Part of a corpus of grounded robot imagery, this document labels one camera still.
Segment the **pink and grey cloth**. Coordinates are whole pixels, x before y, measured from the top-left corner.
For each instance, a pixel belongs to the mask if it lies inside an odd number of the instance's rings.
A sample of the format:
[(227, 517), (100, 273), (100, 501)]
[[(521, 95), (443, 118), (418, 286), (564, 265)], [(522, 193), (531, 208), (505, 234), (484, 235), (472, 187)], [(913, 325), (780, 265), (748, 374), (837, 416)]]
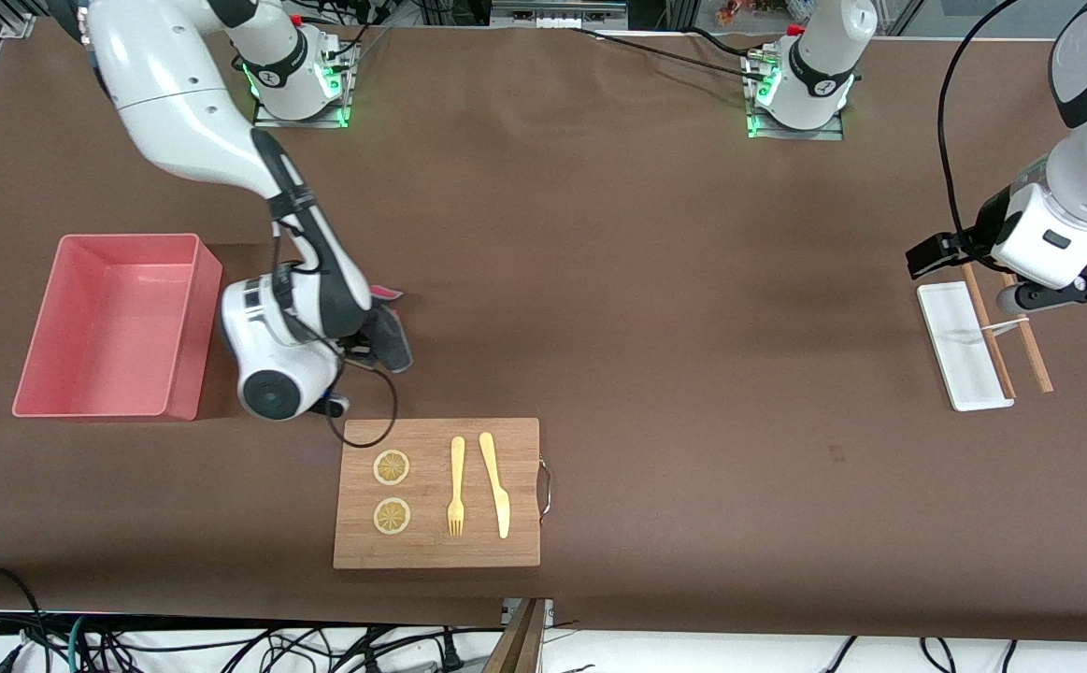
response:
[(412, 367), (412, 352), (393, 301), (401, 291), (382, 285), (368, 286), (372, 306), (361, 333), (368, 339), (368, 352), (389, 372), (399, 374)]

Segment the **white rectangular tray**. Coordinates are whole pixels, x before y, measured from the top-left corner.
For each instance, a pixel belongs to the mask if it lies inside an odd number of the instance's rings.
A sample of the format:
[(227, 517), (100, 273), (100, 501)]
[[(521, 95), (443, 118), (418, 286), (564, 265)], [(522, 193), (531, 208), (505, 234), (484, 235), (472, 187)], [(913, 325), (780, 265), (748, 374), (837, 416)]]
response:
[(916, 297), (951, 408), (974, 412), (1016, 404), (996, 374), (966, 285), (924, 284)]

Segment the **yellow plastic fork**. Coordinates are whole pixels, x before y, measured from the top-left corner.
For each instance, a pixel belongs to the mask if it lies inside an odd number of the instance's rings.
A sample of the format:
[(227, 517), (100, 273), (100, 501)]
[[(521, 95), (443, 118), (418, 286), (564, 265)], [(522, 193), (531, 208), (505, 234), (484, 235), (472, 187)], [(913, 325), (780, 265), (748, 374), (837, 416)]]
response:
[(451, 438), (451, 501), (448, 504), (450, 537), (460, 537), (465, 532), (465, 439), (459, 436)]

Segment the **yellow plastic knife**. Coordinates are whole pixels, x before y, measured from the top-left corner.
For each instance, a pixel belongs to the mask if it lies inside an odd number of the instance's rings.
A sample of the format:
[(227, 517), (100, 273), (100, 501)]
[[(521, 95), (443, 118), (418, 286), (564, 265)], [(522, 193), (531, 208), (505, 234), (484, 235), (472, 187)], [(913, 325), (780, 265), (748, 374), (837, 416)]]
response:
[(510, 498), (508, 490), (501, 485), (499, 464), (497, 463), (496, 447), (491, 432), (480, 432), (479, 447), (484, 464), (486, 464), (489, 484), (492, 487), (497, 532), (499, 532), (497, 535), (500, 539), (507, 539), (510, 528)]

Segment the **wooden cutting board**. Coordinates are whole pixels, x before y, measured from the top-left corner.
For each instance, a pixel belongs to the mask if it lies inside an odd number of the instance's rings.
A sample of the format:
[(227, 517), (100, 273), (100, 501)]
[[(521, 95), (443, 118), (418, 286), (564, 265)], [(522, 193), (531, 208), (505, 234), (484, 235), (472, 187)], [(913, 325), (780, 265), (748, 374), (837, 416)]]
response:
[[(510, 498), (507, 539), (497, 529), (493, 494), (479, 447), (480, 432), (491, 432), (501, 485)], [(345, 447), (333, 566), (363, 569), (502, 569), (540, 563), (538, 457), (540, 424), (535, 417), (403, 419), (393, 429), (384, 422), (348, 425), (354, 443)], [(466, 443), (465, 532), (450, 537), (451, 438)], [(410, 460), (401, 484), (382, 485), (372, 465), (382, 451), (398, 449)], [(386, 536), (372, 523), (382, 499), (399, 497), (411, 508), (405, 532)]]

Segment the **pink plastic bin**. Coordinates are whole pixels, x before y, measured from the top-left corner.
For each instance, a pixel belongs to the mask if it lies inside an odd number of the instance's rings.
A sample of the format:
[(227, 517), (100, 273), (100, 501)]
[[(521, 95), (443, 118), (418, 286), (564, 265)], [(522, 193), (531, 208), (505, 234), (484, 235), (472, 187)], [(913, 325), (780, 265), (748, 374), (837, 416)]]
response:
[(218, 257), (196, 234), (62, 237), (14, 416), (192, 421), (220, 281)]

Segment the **wooden slat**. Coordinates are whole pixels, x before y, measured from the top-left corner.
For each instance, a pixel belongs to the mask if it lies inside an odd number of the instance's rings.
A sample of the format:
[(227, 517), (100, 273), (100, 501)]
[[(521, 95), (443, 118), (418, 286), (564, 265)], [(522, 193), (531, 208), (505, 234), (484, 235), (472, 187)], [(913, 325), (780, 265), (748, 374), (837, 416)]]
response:
[(540, 673), (544, 635), (549, 627), (548, 599), (521, 599), (509, 610), (510, 621), (480, 673)]

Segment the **grey power strip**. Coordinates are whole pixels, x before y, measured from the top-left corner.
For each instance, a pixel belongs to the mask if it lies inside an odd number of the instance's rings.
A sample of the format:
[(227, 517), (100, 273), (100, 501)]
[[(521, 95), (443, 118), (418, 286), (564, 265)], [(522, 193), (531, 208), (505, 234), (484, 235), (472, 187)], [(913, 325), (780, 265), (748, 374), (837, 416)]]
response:
[(580, 27), (628, 30), (625, 0), (489, 0), (491, 27)]

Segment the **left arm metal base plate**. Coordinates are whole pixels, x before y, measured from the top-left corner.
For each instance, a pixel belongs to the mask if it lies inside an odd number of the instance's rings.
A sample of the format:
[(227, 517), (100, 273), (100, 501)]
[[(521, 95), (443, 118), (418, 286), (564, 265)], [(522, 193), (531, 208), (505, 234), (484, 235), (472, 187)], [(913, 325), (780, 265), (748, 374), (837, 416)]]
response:
[(747, 128), (751, 137), (796, 140), (841, 140), (841, 109), (854, 83), (852, 72), (827, 77), (788, 57), (787, 43), (764, 43), (740, 57)]

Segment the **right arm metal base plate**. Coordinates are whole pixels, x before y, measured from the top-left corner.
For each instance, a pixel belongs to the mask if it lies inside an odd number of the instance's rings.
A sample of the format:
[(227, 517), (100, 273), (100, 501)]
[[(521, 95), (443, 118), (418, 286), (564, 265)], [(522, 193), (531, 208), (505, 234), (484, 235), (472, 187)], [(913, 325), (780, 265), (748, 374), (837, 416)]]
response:
[(260, 127), (346, 128), (350, 126), (361, 48), (336, 36), (321, 36), (313, 57), (308, 57), (277, 94), (257, 89), (249, 77), (253, 99), (251, 120)]

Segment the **metal table bracket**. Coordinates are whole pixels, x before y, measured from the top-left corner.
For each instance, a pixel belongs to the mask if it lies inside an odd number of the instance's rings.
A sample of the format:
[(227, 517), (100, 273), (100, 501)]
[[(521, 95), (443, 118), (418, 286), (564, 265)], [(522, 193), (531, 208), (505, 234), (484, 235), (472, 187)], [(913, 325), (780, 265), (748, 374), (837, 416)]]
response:
[[(509, 626), (524, 602), (525, 599), (518, 599), (518, 597), (507, 597), (507, 599), (502, 600), (502, 626)], [(537, 602), (544, 608), (544, 630), (552, 630), (555, 625), (554, 601), (551, 599), (538, 599)]]

